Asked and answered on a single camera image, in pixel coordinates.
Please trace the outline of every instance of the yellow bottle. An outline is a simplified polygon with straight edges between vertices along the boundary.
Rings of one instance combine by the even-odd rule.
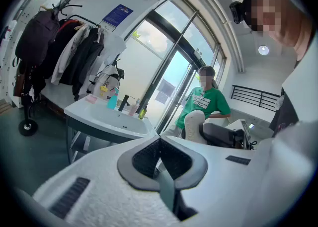
[[[145,107],[140,111],[139,116],[138,116],[140,119],[144,118],[144,116],[145,116],[145,114],[147,112],[147,105],[148,104],[146,104]]]

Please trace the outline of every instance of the backpack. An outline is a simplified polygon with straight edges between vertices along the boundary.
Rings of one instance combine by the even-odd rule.
[[[15,55],[25,63],[39,66],[46,57],[48,46],[58,33],[58,11],[38,12],[26,25],[16,46]]]
[[[87,93],[108,100],[115,94],[115,87],[119,88],[120,76],[117,68],[111,65],[106,66],[102,71],[96,74],[94,81],[88,86]]]

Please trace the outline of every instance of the white backpack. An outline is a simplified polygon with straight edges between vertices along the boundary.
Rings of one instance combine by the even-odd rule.
[[[117,68],[108,65],[98,74],[94,81],[88,86],[87,93],[91,93],[104,100],[109,100],[116,92],[115,88],[119,88],[120,76]]]

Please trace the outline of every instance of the green t-shirt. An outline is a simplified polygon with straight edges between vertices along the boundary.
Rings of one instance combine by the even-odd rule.
[[[230,107],[219,90],[211,88],[203,94],[202,91],[201,87],[195,87],[191,91],[183,111],[175,121],[177,127],[184,128],[185,116],[194,110],[202,110],[206,119],[214,111],[220,111],[223,115],[230,114]]]

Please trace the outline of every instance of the coat rack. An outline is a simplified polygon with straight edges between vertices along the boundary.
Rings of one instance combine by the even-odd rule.
[[[61,14],[63,14],[62,10],[68,6],[82,7],[82,5],[69,4],[70,1],[71,0],[64,0],[62,2],[62,0],[60,0],[60,3],[58,6],[54,6],[52,4],[53,14],[55,16],[58,16],[59,12],[61,12]],[[26,64],[25,66],[26,66],[25,67],[25,79],[24,79],[23,91],[21,94],[21,101],[22,101],[22,105],[23,105],[23,109],[24,109],[24,120],[22,120],[19,124],[19,132],[24,136],[31,136],[31,135],[35,134],[35,132],[37,131],[38,125],[34,120],[29,119],[30,109],[34,104],[36,104],[40,100],[39,100],[38,95],[37,96],[35,96],[34,94],[30,95],[31,88],[32,88],[31,79],[32,79],[32,76],[34,75],[34,71],[35,71],[35,69],[37,69],[37,67],[30,66],[28,64]]]
[[[87,18],[84,18],[84,17],[82,17],[82,16],[79,16],[79,15],[77,15],[77,14],[74,14],[74,15],[72,15],[72,16],[70,16],[68,19],[70,19],[70,18],[72,18],[72,17],[79,17],[79,18],[81,18],[81,19],[83,19],[83,20],[86,20],[87,22],[89,22],[89,23],[91,23],[91,24],[93,24],[93,25],[95,25],[95,26],[97,26],[97,27],[101,27],[101,25],[99,25],[99,24],[97,24],[97,23],[95,23],[95,22],[93,22],[93,21],[91,21],[91,20],[89,20],[89,19],[87,19]]]

